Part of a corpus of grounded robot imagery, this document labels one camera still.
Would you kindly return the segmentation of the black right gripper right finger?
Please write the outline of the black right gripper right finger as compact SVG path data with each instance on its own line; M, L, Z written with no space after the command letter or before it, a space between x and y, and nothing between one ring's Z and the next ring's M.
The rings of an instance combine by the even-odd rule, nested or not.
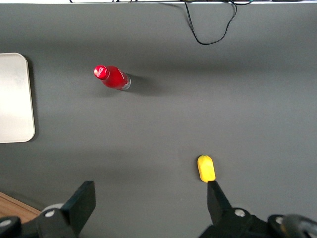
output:
M268 224L247 210L232 207L216 181L207 184L207 208L212 220L201 238L268 238Z

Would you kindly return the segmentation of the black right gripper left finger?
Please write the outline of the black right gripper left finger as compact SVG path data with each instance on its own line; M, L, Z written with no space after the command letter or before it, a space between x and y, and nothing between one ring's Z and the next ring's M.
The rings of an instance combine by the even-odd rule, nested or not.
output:
M77 238L96 206L95 183L84 182L63 204L52 205L37 217L40 238Z

